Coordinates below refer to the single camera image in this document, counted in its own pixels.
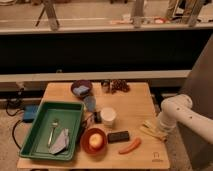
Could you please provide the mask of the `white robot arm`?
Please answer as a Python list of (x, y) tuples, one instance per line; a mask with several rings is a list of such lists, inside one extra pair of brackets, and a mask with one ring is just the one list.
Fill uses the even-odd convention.
[(186, 94), (164, 99), (161, 102), (161, 112), (157, 116), (158, 128), (169, 133), (180, 122), (213, 144), (213, 120), (194, 112), (192, 106), (193, 102)]

